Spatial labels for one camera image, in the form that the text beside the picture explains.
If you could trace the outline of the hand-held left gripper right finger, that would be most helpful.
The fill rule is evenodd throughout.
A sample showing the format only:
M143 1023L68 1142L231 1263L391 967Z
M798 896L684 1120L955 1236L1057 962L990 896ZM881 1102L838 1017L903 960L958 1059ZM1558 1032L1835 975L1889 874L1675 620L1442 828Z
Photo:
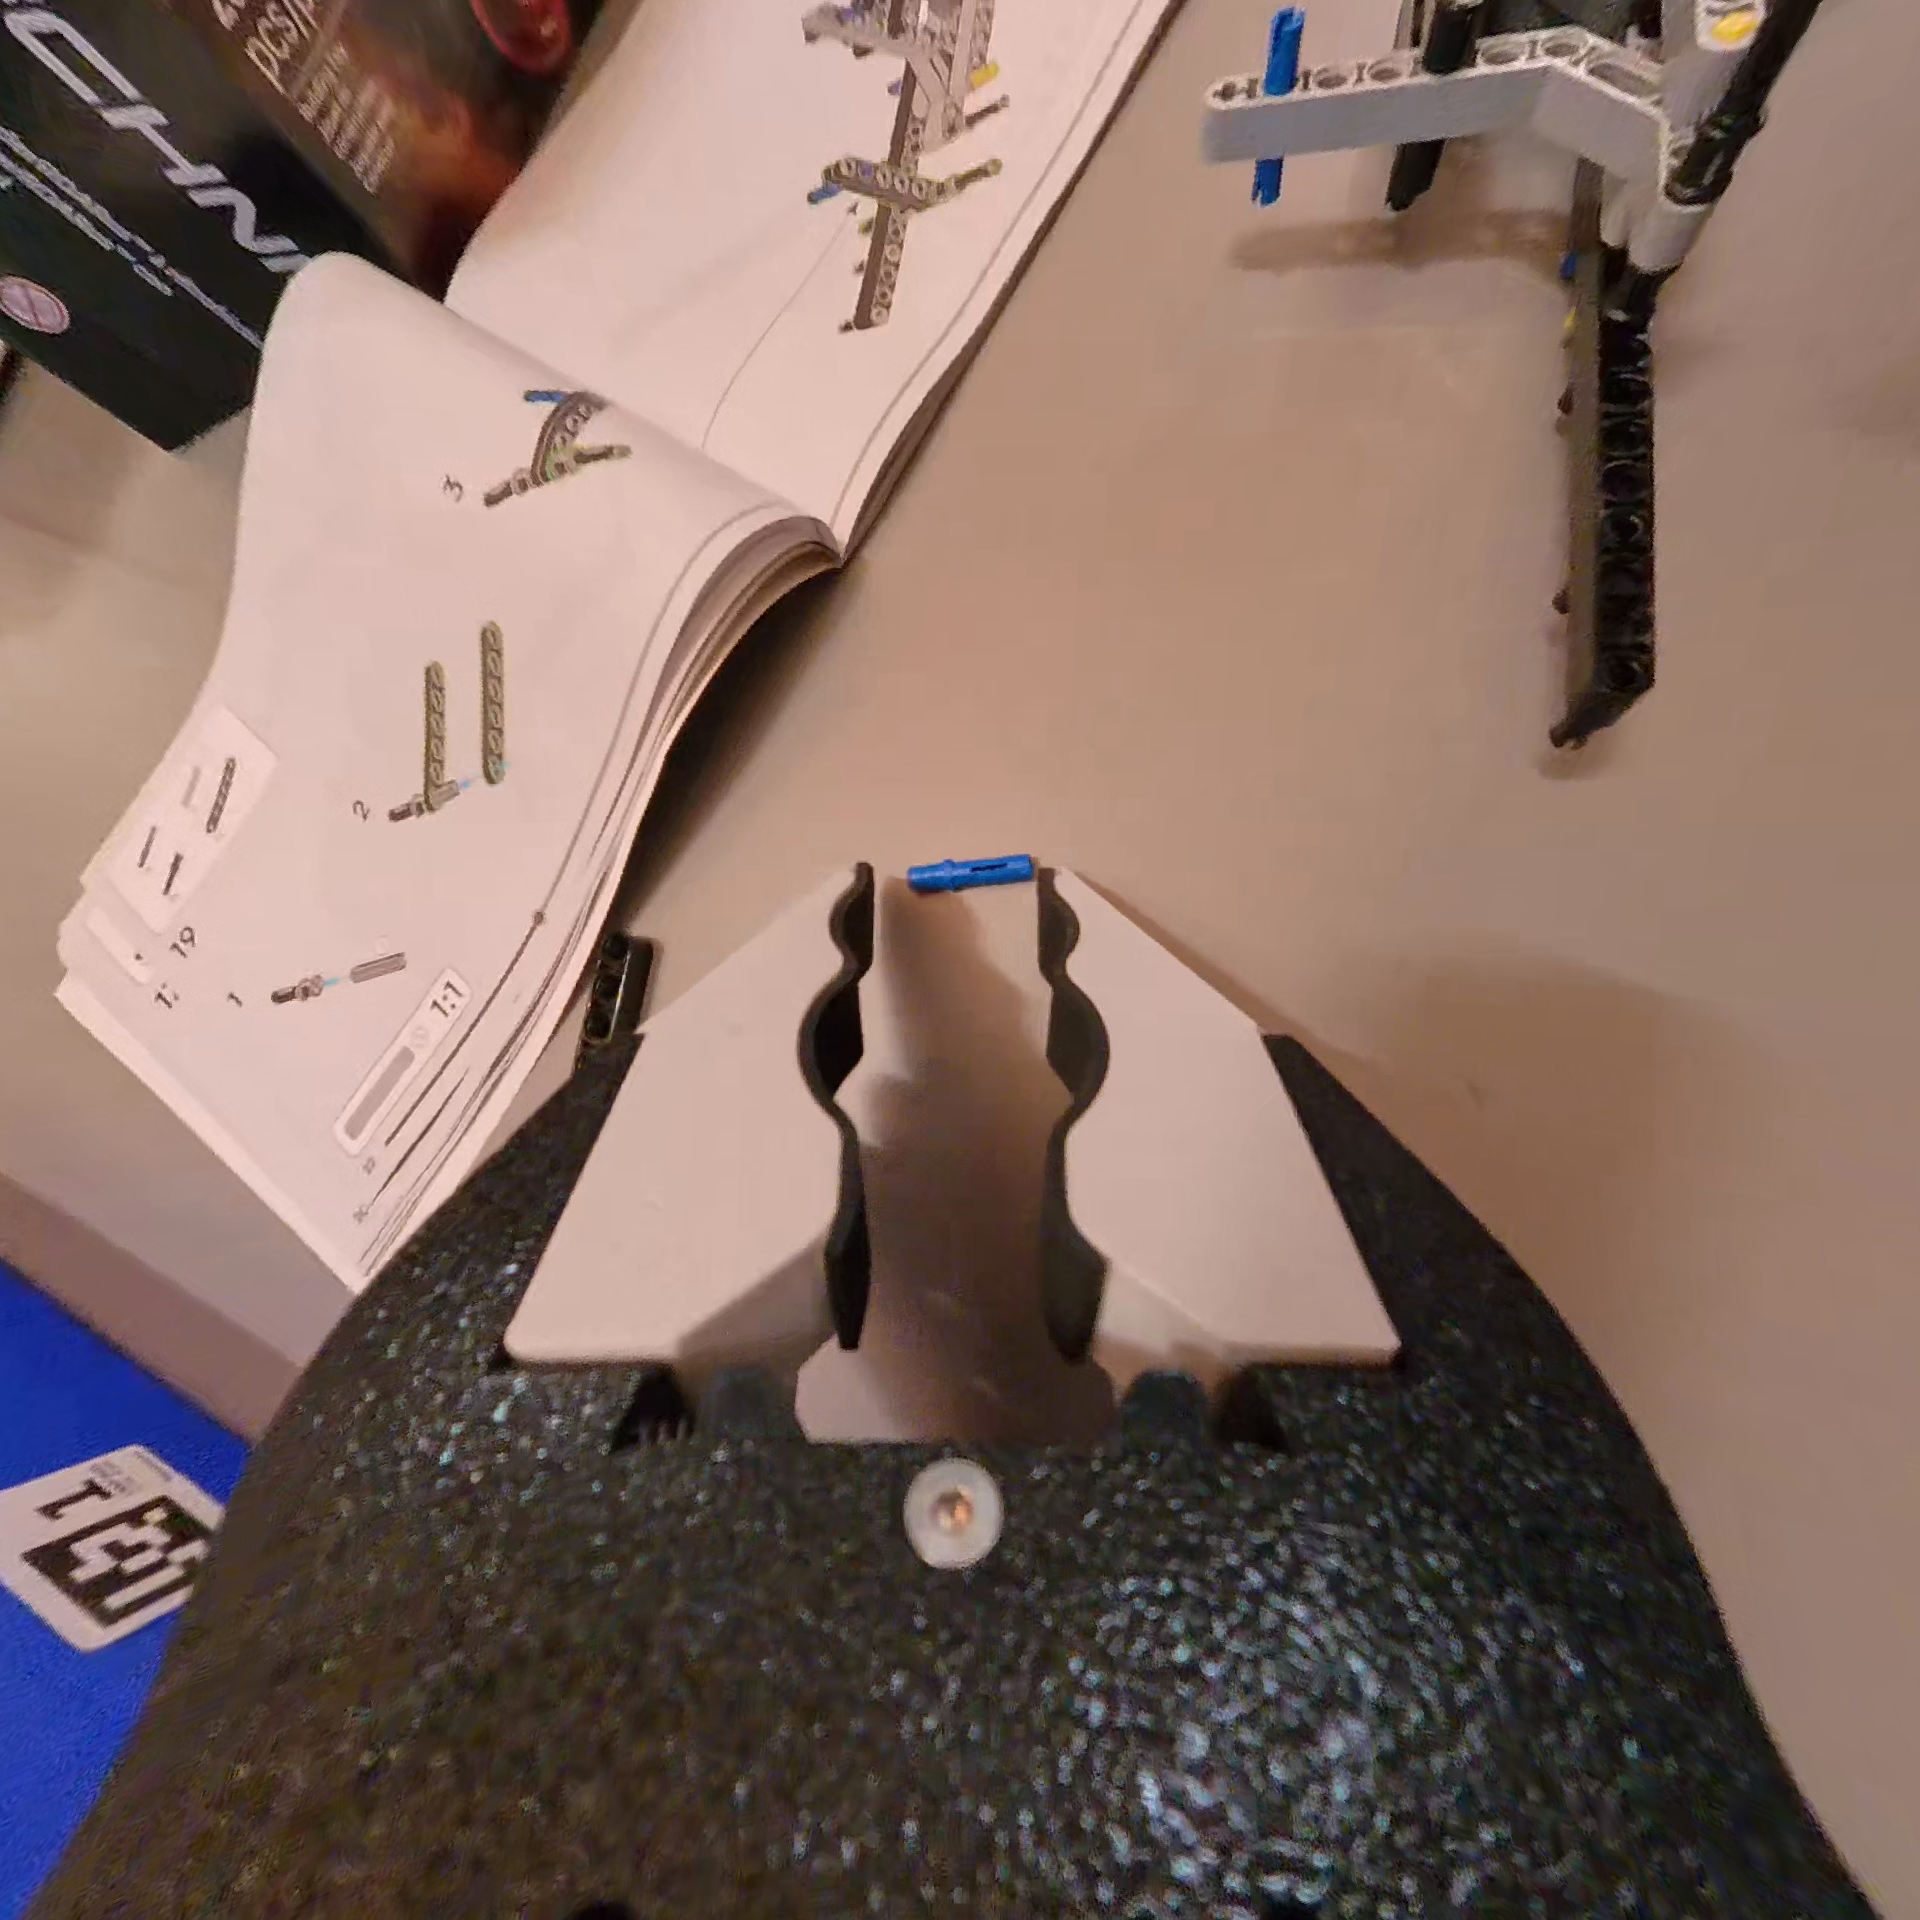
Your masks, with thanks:
M1094 1370L1383 1368L1402 1340L1263 1032L1068 868L1037 876L1041 1308Z

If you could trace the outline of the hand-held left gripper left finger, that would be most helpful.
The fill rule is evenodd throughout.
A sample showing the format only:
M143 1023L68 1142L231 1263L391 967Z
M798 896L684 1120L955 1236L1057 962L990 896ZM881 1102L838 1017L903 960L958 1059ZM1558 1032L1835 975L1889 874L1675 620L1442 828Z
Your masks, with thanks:
M821 881L639 1026L505 1334L527 1366L854 1351L873 1247L852 1119L875 876Z

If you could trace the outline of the white instruction booklet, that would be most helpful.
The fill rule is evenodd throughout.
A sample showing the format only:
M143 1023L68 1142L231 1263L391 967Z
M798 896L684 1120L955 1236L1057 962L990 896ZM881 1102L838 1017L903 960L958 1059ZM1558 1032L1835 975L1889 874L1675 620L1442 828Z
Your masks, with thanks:
M638 4L444 300L295 280L61 1008L347 1289L478 1161L735 641L844 566L1167 4Z

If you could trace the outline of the grey black brick model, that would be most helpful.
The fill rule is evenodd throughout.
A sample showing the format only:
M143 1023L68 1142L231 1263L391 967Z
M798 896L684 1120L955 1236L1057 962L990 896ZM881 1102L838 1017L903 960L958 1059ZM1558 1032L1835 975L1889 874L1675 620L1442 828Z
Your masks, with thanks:
M1271 16L1257 72L1207 91L1202 155L1254 164L1257 207L1310 153L1391 151L1402 215L1473 138L1533 138L1572 163L1567 703L1556 754L1617 727L1658 679L1653 321L1765 126L1819 3L1402 4L1391 51L1307 64L1306 9Z

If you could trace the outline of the grey desk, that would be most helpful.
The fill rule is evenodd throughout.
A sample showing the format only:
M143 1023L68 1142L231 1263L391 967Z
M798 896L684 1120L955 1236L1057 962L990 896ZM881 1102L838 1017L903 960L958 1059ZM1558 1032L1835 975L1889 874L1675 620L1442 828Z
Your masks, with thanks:
M1533 160L1275 212L1188 4L852 568L682 736L622 908L684 994L868 857L903 1059L829 1433L1098 1430L1029 1294L1062 1106L1014 889L1091 876L1502 1241L1683 1508L1866 1895L1916 1916L1916 4L1829 4L1659 318L1659 681L1546 753L1564 306Z

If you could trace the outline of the short black beam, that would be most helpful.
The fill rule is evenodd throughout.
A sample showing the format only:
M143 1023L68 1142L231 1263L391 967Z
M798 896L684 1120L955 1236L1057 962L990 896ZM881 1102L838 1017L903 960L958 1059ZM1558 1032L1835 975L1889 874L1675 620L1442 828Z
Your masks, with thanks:
M583 999L580 1059L633 1036L655 969L655 945L625 929L603 932Z

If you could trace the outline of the blue bin with white label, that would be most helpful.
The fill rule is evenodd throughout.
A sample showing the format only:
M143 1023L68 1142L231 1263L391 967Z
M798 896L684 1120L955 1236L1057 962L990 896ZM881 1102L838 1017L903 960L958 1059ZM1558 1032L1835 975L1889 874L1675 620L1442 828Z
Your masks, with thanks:
M22 1916L146 1707L249 1446L2 1278L2 1916Z

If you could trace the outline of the black toy truck box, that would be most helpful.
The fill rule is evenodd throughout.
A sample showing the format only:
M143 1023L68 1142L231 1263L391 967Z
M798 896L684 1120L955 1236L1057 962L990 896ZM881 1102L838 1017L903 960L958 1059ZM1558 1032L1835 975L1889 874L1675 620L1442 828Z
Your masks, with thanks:
M4 352L175 451L249 408L284 287L441 297L598 3L4 3Z

